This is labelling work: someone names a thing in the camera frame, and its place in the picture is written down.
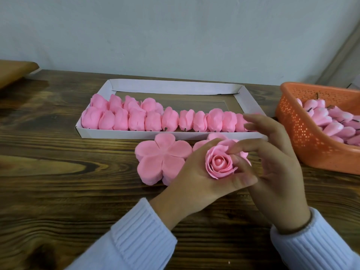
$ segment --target white cardboard box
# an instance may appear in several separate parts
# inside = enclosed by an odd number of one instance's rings
[[[243,85],[231,83],[190,82],[190,81],[159,81],[146,79],[109,79],[98,91],[105,99],[117,91],[139,92],[151,94],[177,94],[177,95],[225,95],[233,94],[244,113],[259,113],[265,115],[259,104]],[[146,131],[113,131],[84,129],[81,118],[75,126],[82,138],[97,139],[154,139],[160,132]],[[204,140],[207,132],[171,132],[176,140]],[[229,139],[264,138],[258,132],[222,132]]]

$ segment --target cardboard tray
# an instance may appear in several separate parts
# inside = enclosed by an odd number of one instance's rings
[[[180,110],[193,109],[208,113],[213,108],[235,113],[259,113],[265,115],[255,99],[243,85],[231,83],[190,82],[190,81],[159,81],[147,79],[109,79],[98,91],[105,99],[116,94],[122,99],[130,95],[136,100],[152,97],[164,108],[171,106]],[[84,129],[81,118],[75,126],[82,138],[96,139],[154,139],[160,132],[147,131],[114,131]],[[175,131],[171,132],[177,140],[204,140],[207,132]],[[258,132],[222,132],[229,139],[264,138]]]

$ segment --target ribbed cuff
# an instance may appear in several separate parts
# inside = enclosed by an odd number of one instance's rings
[[[134,270],[163,269],[177,243],[145,198],[110,231],[115,246]]]
[[[326,222],[321,214],[310,208],[310,224],[291,235],[280,235],[272,226],[272,244],[291,270],[295,269],[351,269],[356,254]]]

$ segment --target person's left hand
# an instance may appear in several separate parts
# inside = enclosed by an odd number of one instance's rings
[[[150,201],[170,230],[183,218],[204,209],[216,199],[257,182],[246,160],[236,155],[231,155],[233,165],[238,167],[233,175],[218,180],[209,176],[205,169],[205,156],[220,141],[216,138],[194,151],[170,186]]]

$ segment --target person's right hand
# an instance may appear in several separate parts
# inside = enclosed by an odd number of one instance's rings
[[[281,234],[301,230],[310,221],[311,212],[306,202],[301,167],[284,126],[259,114],[244,114],[244,119],[250,122],[245,124],[246,129],[267,135],[268,142],[241,140],[228,153],[258,153],[263,175],[258,183],[248,187],[255,205]]]

